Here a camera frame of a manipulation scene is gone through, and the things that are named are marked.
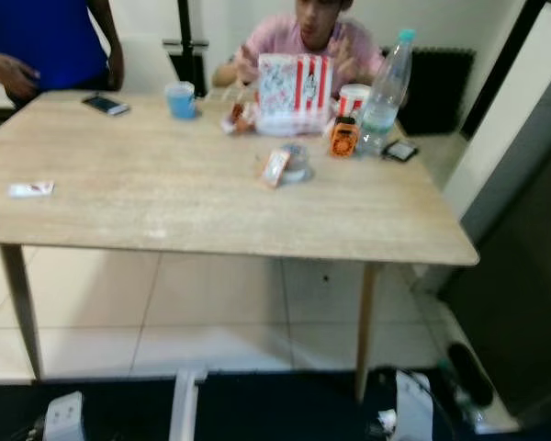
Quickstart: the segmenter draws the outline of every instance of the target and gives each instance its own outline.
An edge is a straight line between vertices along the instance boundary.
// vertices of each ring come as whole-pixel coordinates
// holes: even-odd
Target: red and white striped cup
[[[351,117],[369,98],[371,87],[368,85],[344,85],[339,100],[339,117]]]

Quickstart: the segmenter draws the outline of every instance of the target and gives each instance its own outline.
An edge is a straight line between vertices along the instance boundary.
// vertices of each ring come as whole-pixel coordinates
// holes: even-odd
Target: blue bottle cap
[[[399,39],[401,41],[414,41],[416,38],[416,30],[414,29],[403,29],[400,31]]]

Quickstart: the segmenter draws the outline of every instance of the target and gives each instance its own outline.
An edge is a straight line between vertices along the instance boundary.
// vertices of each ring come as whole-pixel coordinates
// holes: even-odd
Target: black floor mat
[[[422,372],[457,418],[438,370]],[[372,441],[369,426],[379,411],[395,407],[395,392],[372,374],[359,406],[353,381],[350,373],[211,375],[199,388],[195,441]],[[455,426],[460,441],[551,441],[551,424],[522,434],[486,436],[474,435],[461,423]],[[433,440],[451,439],[435,411]]]
[[[0,386],[0,441],[24,440],[51,400],[76,390],[84,395],[87,441],[169,439],[173,380]]]

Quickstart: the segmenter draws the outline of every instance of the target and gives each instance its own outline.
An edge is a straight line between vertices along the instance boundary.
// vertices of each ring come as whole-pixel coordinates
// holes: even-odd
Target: plastic cup
[[[165,87],[167,105],[174,118],[192,119],[196,116],[194,85],[187,81],[171,83]]]
[[[344,85],[339,100],[339,117],[351,117],[369,98],[371,87],[367,85]]]

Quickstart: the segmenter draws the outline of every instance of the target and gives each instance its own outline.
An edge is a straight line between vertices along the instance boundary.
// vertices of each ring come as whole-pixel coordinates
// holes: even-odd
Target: blue shirt
[[[0,52],[40,72],[39,89],[65,89],[107,67],[85,0],[0,0]]]

